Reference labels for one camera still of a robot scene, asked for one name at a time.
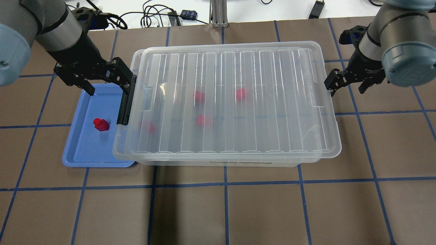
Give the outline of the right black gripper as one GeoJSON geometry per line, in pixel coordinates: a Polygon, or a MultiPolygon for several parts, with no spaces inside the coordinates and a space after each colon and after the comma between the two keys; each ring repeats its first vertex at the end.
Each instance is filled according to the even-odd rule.
{"type": "Polygon", "coordinates": [[[337,90],[352,83],[360,83],[358,90],[364,94],[369,87],[381,84],[386,78],[382,62],[366,57],[359,47],[360,42],[367,37],[367,29],[366,26],[355,26],[341,33],[339,44],[353,45],[355,51],[344,71],[333,69],[324,81],[332,98],[337,90]]]}

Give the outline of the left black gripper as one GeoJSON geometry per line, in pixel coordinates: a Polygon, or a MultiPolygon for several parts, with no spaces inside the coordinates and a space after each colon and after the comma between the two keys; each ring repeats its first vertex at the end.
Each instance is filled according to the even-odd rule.
{"type": "Polygon", "coordinates": [[[133,72],[119,57],[106,61],[97,48],[68,48],[54,51],[53,58],[57,62],[53,71],[67,86],[76,86],[93,96],[95,88],[89,81],[103,80],[121,85],[126,96],[133,95],[133,72]]]}

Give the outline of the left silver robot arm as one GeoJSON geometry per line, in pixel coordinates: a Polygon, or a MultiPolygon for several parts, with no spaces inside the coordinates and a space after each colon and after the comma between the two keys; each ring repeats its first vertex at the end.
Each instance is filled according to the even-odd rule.
{"type": "Polygon", "coordinates": [[[90,96],[90,80],[118,85],[130,94],[134,75],[119,58],[105,60],[88,32],[108,27],[116,18],[95,6],[70,10],[61,0],[2,0],[0,2],[1,86],[14,83],[39,43],[56,61],[54,73],[67,85],[83,89],[90,96]]]}

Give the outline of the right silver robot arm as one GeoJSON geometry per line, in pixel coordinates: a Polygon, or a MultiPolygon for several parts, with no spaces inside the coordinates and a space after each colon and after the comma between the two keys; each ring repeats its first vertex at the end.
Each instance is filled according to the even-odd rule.
{"type": "Polygon", "coordinates": [[[369,26],[344,30],[341,45],[355,48],[343,71],[333,69],[324,85],[337,90],[360,83],[361,94],[384,80],[399,87],[425,85],[436,76],[434,0],[385,0],[369,26]]]}

